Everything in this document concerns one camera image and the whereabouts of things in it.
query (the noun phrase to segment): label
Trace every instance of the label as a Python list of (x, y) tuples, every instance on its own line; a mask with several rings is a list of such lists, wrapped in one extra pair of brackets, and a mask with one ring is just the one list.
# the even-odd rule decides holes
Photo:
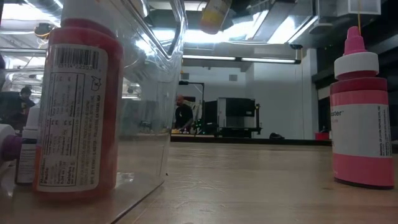
[(50, 47), (38, 147), (37, 189), (76, 192), (99, 182), (108, 54), (96, 47)]
[(203, 18), (209, 22), (222, 23), (231, 3), (231, 0), (210, 1), (203, 12)]
[(16, 182), (18, 184), (31, 184), (35, 175), (35, 144), (22, 144), (19, 156)]
[(349, 156), (392, 156), (387, 105), (356, 104), (331, 107), (333, 152)]

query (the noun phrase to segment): small bottle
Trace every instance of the small bottle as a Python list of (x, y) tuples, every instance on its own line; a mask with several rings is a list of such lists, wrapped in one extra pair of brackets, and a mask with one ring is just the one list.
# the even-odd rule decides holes
[(17, 185), (32, 185), (35, 174), (37, 136), (39, 135), (40, 106), (29, 109), (26, 126), (22, 130), (21, 152), (17, 158), (15, 183)]
[(200, 21), (200, 29), (207, 34), (217, 34), (232, 5), (232, 0), (210, 0)]
[(343, 184), (394, 188), (387, 81), (367, 52), (358, 27), (348, 30), (345, 54), (335, 61), (330, 87), (333, 172)]
[(0, 124), (0, 175), (7, 170), (11, 161), (16, 159), (18, 152), (10, 153), (10, 142), (15, 142), (15, 130), (8, 124)]
[(104, 4), (65, 1), (50, 34), (33, 184), (44, 199), (99, 197), (116, 184), (123, 48)]

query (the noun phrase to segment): man in dark shirt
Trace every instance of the man in dark shirt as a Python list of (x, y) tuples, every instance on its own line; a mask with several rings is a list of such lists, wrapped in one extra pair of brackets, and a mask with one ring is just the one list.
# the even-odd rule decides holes
[(193, 122), (193, 113), (190, 106), (184, 104), (184, 97), (182, 95), (177, 96), (177, 106), (175, 110), (175, 128), (181, 131), (186, 129), (188, 132)]
[(18, 92), (2, 92), (0, 94), (0, 123), (9, 124), (15, 130), (22, 130), (26, 125), (29, 108), (35, 103), (29, 99), (32, 91), (24, 87)]

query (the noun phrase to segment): wooden table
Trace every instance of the wooden table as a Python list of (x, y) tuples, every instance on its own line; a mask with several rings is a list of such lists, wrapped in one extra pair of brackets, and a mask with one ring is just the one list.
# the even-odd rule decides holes
[(337, 184), (327, 146), (173, 142), (168, 173), (120, 223), (398, 223), (398, 190)]

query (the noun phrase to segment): pink bottle cap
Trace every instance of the pink bottle cap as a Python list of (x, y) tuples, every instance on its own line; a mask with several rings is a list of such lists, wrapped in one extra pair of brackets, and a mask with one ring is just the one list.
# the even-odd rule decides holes
[(354, 26), (348, 29), (347, 39), (344, 47), (344, 55), (355, 54), (360, 52), (367, 52), (365, 43), (361, 34), (359, 34), (358, 27)]

